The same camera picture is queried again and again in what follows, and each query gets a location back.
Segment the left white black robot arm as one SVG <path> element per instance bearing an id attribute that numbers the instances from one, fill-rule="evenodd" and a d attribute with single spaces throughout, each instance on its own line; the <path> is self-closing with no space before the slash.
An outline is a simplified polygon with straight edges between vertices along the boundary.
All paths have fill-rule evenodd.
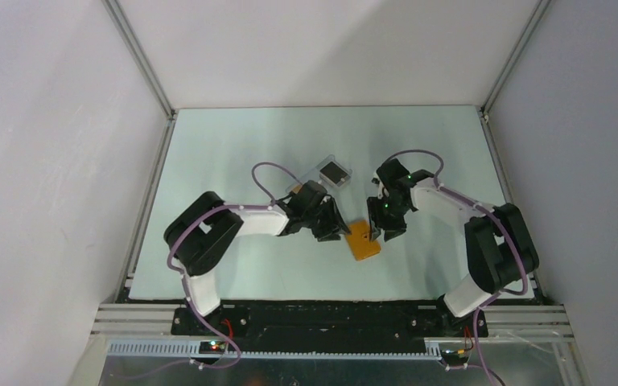
<path id="1" fill-rule="evenodd" d="M 242 236 L 289 236 L 308 229 L 318 242 L 341 240 L 351 232 L 336 200 L 320 183 L 309 180 L 268 204 L 227 203 L 206 191 L 165 230 L 167 267 L 178 273 L 191 324 L 203 335 L 222 324 L 220 295 L 213 272 L 232 242 Z"/>

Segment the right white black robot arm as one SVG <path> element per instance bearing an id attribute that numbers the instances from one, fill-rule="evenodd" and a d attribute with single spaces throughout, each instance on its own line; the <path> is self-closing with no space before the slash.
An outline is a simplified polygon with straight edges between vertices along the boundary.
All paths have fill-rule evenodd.
<path id="1" fill-rule="evenodd" d="M 470 313 L 509 292 L 513 282 L 522 284 L 521 294 L 527 291 L 538 255 L 518 207 L 472 199 L 446 187 L 428 170 L 409 171 L 394 157 L 376 169 L 372 181 L 377 194 L 366 200 L 371 240 L 403 235 L 406 215 L 417 211 L 442 220 L 464 238 L 468 274 L 440 298 L 435 323 L 441 333 L 458 335 Z"/>

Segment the orange leather card holder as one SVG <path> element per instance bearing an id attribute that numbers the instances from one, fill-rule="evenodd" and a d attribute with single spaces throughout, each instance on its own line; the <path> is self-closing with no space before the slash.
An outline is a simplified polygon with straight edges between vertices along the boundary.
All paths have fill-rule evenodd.
<path id="1" fill-rule="evenodd" d="M 348 247 L 356 261 L 363 261 L 381 252 L 381 246 L 371 239 L 371 227 L 367 220 L 357 220 L 348 225 L 349 234 L 345 236 Z"/>

